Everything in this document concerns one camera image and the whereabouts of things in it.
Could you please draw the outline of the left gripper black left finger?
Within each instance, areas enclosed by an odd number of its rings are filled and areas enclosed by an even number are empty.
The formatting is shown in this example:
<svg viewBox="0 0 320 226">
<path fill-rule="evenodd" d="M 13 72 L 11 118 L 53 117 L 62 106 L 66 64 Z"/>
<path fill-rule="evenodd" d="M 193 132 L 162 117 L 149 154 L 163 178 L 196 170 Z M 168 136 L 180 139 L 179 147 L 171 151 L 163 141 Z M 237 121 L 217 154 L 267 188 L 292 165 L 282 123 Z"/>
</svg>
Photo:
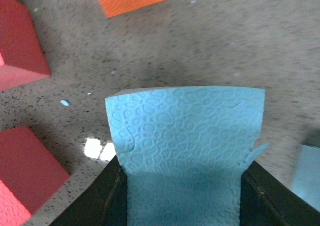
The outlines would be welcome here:
<svg viewBox="0 0 320 226">
<path fill-rule="evenodd" d="M 117 157 L 51 226 L 126 226 L 127 176 Z"/>
</svg>

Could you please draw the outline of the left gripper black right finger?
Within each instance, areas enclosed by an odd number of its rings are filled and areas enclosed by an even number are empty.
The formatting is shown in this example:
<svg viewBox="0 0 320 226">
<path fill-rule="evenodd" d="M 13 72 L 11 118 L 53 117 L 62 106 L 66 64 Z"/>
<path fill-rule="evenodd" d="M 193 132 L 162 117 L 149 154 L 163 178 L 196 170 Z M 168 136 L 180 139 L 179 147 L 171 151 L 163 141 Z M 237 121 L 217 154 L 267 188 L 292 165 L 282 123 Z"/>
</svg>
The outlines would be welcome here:
<svg viewBox="0 0 320 226">
<path fill-rule="evenodd" d="M 318 226 L 320 213 L 257 162 L 241 177 L 241 226 Z"/>
</svg>

